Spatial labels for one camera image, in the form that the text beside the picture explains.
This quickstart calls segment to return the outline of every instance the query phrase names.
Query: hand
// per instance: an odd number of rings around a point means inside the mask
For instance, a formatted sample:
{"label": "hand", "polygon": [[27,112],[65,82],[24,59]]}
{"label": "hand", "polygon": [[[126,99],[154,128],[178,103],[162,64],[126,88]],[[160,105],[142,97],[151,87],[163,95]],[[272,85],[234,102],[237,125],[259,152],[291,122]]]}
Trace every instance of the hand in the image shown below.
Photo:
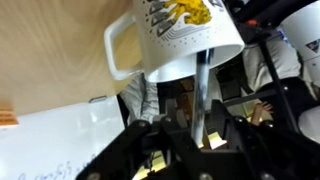
{"label": "hand", "polygon": [[257,103],[257,104],[254,106],[254,110],[257,111],[257,112],[266,111],[266,112],[268,112],[268,113],[273,113],[273,111],[271,111],[272,108],[273,108],[272,105],[271,105],[271,104],[268,104],[267,102]]}

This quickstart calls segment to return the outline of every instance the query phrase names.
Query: desk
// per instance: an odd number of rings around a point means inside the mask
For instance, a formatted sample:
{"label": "desk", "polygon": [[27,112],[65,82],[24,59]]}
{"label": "desk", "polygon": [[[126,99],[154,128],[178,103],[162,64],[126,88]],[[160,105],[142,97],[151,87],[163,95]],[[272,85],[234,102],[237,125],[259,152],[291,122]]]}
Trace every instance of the desk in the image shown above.
{"label": "desk", "polygon": [[[131,6],[119,0],[0,0],[0,109],[18,115],[118,94],[105,28]],[[116,40],[118,67],[140,59],[135,28]]]}

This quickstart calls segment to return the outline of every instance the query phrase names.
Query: mug handle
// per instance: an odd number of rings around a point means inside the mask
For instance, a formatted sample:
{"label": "mug handle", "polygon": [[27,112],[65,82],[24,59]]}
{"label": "mug handle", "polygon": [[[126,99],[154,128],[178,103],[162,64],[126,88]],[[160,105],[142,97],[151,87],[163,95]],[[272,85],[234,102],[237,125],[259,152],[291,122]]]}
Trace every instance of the mug handle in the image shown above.
{"label": "mug handle", "polygon": [[133,17],[132,10],[123,14],[118,20],[112,23],[105,31],[104,31],[104,44],[107,54],[107,62],[109,64],[109,69],[111,75],[116,80],[124,80],[129,76],[142,72],[141,63],[125,70],[118,70],[115,64],[114,57],[114,47],[113,41],[115,37],[117,37],[122,31],[128,28],[131,24],[135,22]]}

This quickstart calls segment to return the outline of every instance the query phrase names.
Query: orange object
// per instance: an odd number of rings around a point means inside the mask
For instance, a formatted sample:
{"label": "orange object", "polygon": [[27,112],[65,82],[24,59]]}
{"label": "orange object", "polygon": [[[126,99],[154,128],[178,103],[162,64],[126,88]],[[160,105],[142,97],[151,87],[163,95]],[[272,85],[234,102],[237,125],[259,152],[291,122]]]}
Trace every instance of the orange object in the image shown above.
{"label": "orange object", "polygon": [[0,109],[0,127],[17,124],[18,120],[12,110]]}
{"label": "orange object", "polygon": [[246,22],[246,24],[248,24],[248,25],[257,25],[258,21],[257,20],[249,20],[249,21]]}

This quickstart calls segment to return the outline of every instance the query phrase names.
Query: mug graphic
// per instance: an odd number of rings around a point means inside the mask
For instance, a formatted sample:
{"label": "mug graphic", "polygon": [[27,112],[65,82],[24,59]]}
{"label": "mug graphic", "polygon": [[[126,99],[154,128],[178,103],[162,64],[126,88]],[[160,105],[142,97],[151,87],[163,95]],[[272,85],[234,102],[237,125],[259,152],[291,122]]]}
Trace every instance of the mug graphic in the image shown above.
{"label": "mug graphic", "polygon": [[[149,21],[151,16],[151,27],[156,28],[157,36],[160,37],[166,32],[168,33],[163,40],[172,40],[183,37],[185,35],[201,31],[203,28],[192,28],[185,27],[179,31],[172,29],[178,19],[184,14],[188,13],[184,17],[185,24],[193,25],[204,25],[210,22],[212,16],[208,7],[203,3],[202,0],[186,1],[186,0],[170,0],[170,1],[159,1],[159,0],[148,0],[151,3],[149,14],[146,14],[146,21]],[[212,6],[217,6],[220,11],[224,11],[220,0],[209,0]],[[170,9],[168,12],[160,12],[163,9]]]}
{"label": "mug graphic", "polygon": [[308,43],[306,46],[315,53],[319,52],[320,39]]}

